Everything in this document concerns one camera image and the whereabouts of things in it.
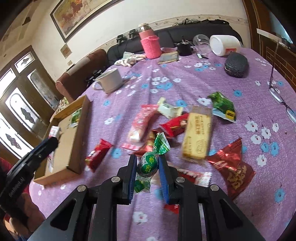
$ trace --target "blue gripper pad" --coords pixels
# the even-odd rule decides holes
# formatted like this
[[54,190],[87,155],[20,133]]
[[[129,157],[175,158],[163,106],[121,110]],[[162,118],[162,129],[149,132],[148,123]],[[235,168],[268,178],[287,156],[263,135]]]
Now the blue gripper pad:
[[131,171],[131,178],[129,180],[129,185],[128,185],[128,199],[131,203],[133,199],[133,191],[135,187],[135,180],[136,180],[136,173],[137,173],[137,156],[132,155],[131,158],[133,158],[133,169]]
[[166,161],[165,155],[159,156],[159,176],[160,176],[160,183],[161,189],[163,191],[163,199],[166,203],[169,203],[170,200],[170,187],[173,185],[173,179],[170,175],[168,163]]

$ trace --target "yellow packaged biscuit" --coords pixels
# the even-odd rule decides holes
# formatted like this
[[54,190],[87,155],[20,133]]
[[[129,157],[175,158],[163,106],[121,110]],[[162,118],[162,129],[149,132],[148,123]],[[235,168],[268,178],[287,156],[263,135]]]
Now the yellow packaged biscuit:
[[208,154],[211,141],[212,110],[193,106],[187,120],[187,127],[181,153],[185,158],[204,159]]

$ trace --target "purple tablecloth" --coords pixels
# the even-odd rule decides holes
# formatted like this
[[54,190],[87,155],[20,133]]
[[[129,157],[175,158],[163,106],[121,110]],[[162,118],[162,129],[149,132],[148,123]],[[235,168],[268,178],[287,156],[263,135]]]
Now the purple tablecloth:
[[[92,173],[87,168],[78,178],[56,183],[45,188],[31,183],[30,194],[40,210],[50,213],[78,185],[88,187],[101,184],[115,176],[129,159],[129,151],[122,149],[131,123],[142,104],[156,104],[160,97],[167,103],[183,106],[208,105],[207,95],[220,91],[233,101],[237,122],[230,123],[213,118],[213,138],[210,154],[215,153],[238,137],[242,138],[243,160],[250,164],[256,174],[235,203],[251,220],[267,241],[276,240],[291,220],[296,208],[295,170],[296,132],[285,107],[278,104],[269,93],[268,81],[271,65],[251,49],[242,49],[249,61],[249,73],[242,79],[228,76],[224,69],[226,58],[213,53],[209,60],[199,60],[196,55],[181,57],[180,61],[157,64],[144,60],[132,68],[118,66],[124,78],[130,81],[120,90],[106,95],[89,88],[84,94],[92,101],[89,110],[89,130],[85,134],[84,153],[81,160],[99,142],[100,138],[114,145],[102,164]],[[274,72],[274,87],[286,103],[296,110],[296,94],[289,83]],[[154,127],[167,122],[160,116]],[[182,143],[184,135],[178,136]],[[226,185],[220,173],[210,164],[202,167],[181,160],[180,147],[172,148],[167,159],[184,169],[212,172],[211,183],[218,184],[226,193]],[[132,204],[118,207],[118,240],[177,240],[178,217],[164,210],[163,200],[154,193],[134,195]]]

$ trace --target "window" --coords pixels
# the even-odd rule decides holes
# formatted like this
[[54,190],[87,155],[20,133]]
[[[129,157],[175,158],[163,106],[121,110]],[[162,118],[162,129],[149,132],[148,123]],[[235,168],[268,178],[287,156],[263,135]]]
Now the window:
[[1,113],[0,142],[19,159],[33,150],[33,147],[11,127]]
[[15,74],[12,69],[9,69],[3,77],[0,79],[0,98],[2,94],[6,90],[6,88],[11,84],[11,82],[15,79]]
[[26,54],[24,57],[22,57],[18,62],[16,62],[15,67],[16,67],[17,71],[20,73],[34,60],[35,60],[35,58],[33,57],[33,55],[30,52],[30,53]]
[[43,99],[50,105],[50,107],[56,110],[59,105],[59,101],[47,84],[44,83],[37,70],[33,70],[33,72],[28,75],[28,79]]
[[40,116],[28,103],[18,88],[11,93],[5,101],[5,104],[14,116],[25,126],[25,128],[34,132],[33,126],[38,120],[41,121]]

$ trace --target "cardboard box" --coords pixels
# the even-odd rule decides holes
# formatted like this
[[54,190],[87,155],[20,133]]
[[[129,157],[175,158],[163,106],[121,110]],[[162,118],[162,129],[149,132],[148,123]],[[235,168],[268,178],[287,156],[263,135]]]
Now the cardboard box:
[[[83,96],[54,116],[44,136],[44,138],[48,137],[51,126],[61,128],[59,146],[53,156],[53,172],[51,173],[49,170],[47,159],[44,160],[35,173],[34,182],[48,185],[82,173],[81,151],[89,106],[89,99],[87,96]],[[72,113],[80,108],[82,111],[78,126],[68,128]]]

